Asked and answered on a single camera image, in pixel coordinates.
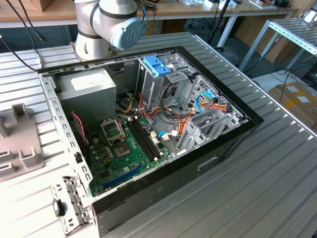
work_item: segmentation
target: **red cable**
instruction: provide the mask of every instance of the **red cable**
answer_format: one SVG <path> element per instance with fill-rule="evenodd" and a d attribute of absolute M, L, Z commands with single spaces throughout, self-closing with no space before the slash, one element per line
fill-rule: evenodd
<path fill-rule="evenodd" d="M 80 124 L 80 127 L 81 127 L 81 131 L 83 133 L 83 139 L 84 139 L 84 154 L 86 154 L 86 135 L 85 135 L 85 131 L 84 131 L 84 126 L 83 126 L 83 122 L 80 120 L 80 118 L 74 113 L 72 112 L 71 113 L 74 117 L 77 118 L 79 124 Z"/>

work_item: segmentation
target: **blue cable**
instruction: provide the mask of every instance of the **blue cable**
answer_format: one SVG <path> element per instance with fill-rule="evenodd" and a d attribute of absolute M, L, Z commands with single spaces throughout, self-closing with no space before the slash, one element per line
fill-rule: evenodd
<path fill-rule="evenodd" d="M 198 97 L 196 98 L 196 107 L 198 108 L 198 110 L 199 110 L 200 113 L 203 112 L 202 109 L 201 109 L 200 106 L 199 106 L 199 97 L 200 97 L 201 95 L 206 95 L 206 96 L 208 96 L 208 97 L 210 97 L 210 98 L 214 98 L 214 96 L 212 96 L 212 95 L 209 94 L 209 93 L 201 93 L 201 94 L 198 95 Z"/>
<path fill-rule="evenodd" d="M 146 31 L 147 27 L 148 27 L 148 15 L 147 15 L 147 11 L 145 10 L 145 7 L 143 6 L 143 4 L 140 2 L 139 0 L 139 3 L 141 5 L 141 7 L 143 8 L 143 14 L 145 15 L 145 28 L 142 32 L 142 35 L 144 34 L 144 32 Z"/>
<path fill-rule="evenodd" d="M 167 131 L 162 131 L 162 132 L 160 132 L 160 133 L 158 134 L 158 138 L 161 138 L 161 136 L 164 135 L 164 134 L 166 134 L 166 133 L 167 133 Z"/>
<path fill-rule="evenodd" d="M 213 98 L 218 98 L 218 96 L 214 94 L 210 88 L 207 89 L 207 91 L 209 92 L 210 95 L 212 95 Z"/>

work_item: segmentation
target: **ram slot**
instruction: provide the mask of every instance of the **ram slot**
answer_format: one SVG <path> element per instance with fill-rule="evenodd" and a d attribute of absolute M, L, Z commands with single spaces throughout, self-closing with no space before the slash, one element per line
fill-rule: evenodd
<path fill-rule="evenodd" d="M 151 142 L 149 137 L 146 135 L 142 129 L 139 122 L 134 121 L 128 124 L 130 131 L 132 132 L 134 138 L 140 145 L 141 149 L 146 153 L 150 161 L 153 161 L 154 158 L 159 158 L 159 151 L 155 145 Z"/>

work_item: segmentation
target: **yellow cable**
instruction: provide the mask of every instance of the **yellow cable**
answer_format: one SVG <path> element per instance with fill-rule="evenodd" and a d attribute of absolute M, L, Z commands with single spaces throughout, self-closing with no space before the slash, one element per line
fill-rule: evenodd
<path fill-rule="evenodd" d="M 125 111 L 123 111 L 124 113 L 128 113 L 129 111 L 131 111 L 131 109 L 132 109 L 132 102 L 133 102 L 133 98 L 131 98 L 131 102 L 130 102 L 130 105 L 129 105 L 128 109 L 125 110 Z"/>

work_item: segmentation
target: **aluminum table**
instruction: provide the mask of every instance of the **aluminum table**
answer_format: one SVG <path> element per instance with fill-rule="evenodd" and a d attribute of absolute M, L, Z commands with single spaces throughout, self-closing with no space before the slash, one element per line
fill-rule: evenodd
<path fill-rule="evenodd" d="M 271 28 L 276 33 L 273 35 L 272 39 L 262 52 L 262 56 L 269 51 L 272 47 L 278 35 L 282 35 L 285 38 L 289 39 L 290 41 L 294 42 L 302 49 L 299 53 L 294 57 L 291 63 L 287 66 L 286 69 L 289 69 L 299 58 L 299 56 L 304 52 L 308 51 L 309 53 L 316 55 L 317 54 L 317 26 L 314 24 L 310 24 L 305 22 L 301 18 L 292 18 L 292 19 L 280 19 L 280 20 L 268 20 L 264 27 L 262 28 L 261 32 L 259 33 L 258 37 L 254 41 L 253 45 L 251 46 L 249 52 L 245 56 L 244 60 L 242 61 L 239 69 L 243 71 L 246 66 L 248 65 L 251 57 L 253 56 L 255 50 L 258 48 L 259 44 L 261 43 L 262 39 L 264 38 L 267 30 Z"/>
<path fill-rule="evenodd" d="M 179 45 L 265 121 L 228 160 L 105 237 L 311 237 L 317 230 L 317 135 L 196 35 L 143 37 L 118 54 Z M 41 49 L 40 54 L 46 66 L 77 62 L 70 46 Z M 19 55 L 37 66 L 33 51 Z M 37 74 L 5 53 L 0 55 L 0 110 L 15 103 L 25 103 L 35 112 L 46 164 L 0 183 L 1 237 L 62 238 L 50 185 L 72 169 Z M 71 237 L 97 238 L 97 228 L 87 225 Z"/>

